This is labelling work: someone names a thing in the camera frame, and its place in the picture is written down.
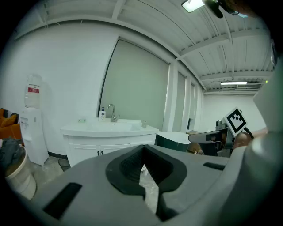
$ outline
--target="water bottle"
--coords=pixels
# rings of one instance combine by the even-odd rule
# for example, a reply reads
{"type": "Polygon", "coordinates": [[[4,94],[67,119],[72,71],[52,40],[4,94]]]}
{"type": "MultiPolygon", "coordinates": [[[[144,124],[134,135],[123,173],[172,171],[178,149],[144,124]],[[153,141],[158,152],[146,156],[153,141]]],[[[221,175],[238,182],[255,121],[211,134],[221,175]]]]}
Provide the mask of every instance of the water bottle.
{"type": "Polygon", "coordinates": [[[24,103],[25,107],[34,107],[39,109],[40,86],[42,78],[40,75],[29,75],[25,88],[24,103]]]}

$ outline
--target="fluorescent light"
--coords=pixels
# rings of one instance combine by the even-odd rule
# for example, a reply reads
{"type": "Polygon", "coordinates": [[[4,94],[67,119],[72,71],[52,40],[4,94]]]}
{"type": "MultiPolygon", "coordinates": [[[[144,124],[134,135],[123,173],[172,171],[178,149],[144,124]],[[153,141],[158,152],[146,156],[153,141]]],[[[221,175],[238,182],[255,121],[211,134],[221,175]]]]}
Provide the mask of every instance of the fluorescent light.
{"type": "Polygon", "coordinates": [[[222,82],[221,85],[246,85],[247,82],[222,82]]]}
{"type": "Polygon", "coordinates": [[[194,10],[198,9],[203,5],[204,3],[202,0],[188,0],[182,4],[184,9],[187,10],[188,12],[193,12],[194,10]]]}

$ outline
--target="sink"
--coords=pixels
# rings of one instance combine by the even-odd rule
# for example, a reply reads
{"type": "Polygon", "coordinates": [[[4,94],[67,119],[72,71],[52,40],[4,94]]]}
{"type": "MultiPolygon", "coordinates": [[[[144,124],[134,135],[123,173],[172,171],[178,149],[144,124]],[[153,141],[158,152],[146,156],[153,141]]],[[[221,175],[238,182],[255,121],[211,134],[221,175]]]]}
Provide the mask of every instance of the sink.
{"type": "Polygon", "coordinates": [[[86,122],[70,123],[61,128],[61,133],[69,136],[117,137],[156,134],[158,129],[151,126],[144,128],[140,120],[119,119],[112,123],[109,118],[103,122],[92,118],[86,122]]]}
{"type": "Polygon", "coordinates": [[[134,131],[134,128],[133,124],[123,122],[97,122],[88,124],[88,130],[98,132],[128,132],[134,131]]]}

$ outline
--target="person's hand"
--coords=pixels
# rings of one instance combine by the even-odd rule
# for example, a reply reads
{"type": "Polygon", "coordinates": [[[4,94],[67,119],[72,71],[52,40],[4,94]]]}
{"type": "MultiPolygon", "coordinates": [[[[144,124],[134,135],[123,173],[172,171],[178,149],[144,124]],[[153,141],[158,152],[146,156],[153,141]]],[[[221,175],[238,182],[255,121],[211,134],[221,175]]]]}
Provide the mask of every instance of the person's hand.
{"type": "Polygon", "coordinates": [[[251,136],[247,132],[241,132],[236,136],[234,141],[233,150],[237,147],[247,146],[252,141],[251,136]]]}
{"type": "MultiPolygon", "coordinates": [[[[264,136],[265,134],[267,134],[266,128],[252,132],[252,135],[254,136],[254,138],[259,137],[259,136],[264,136]]],[[[252,138],[247,132],[241,132],[236,136],[236,139],[233,145],[233,150],[237,147],[247,146],[251,141],[252,141],[252,138]]]]}

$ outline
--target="gray cloth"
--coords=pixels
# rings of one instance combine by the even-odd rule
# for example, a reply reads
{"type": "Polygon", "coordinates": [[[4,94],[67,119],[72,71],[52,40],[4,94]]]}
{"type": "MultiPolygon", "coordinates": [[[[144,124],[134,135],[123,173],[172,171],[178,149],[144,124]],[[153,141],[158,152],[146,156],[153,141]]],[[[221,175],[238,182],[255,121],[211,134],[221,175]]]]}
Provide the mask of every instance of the gray cloth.
{"type": "Polygon", "coordinates": [[[8,166],[16,164],[19,161],[24,153],[23,148],[19,145],[21,142],[21,140],[13,138],[3,139],[0,148],[0,164],[3,167],[3,170],[6,170],[8,166]]]}

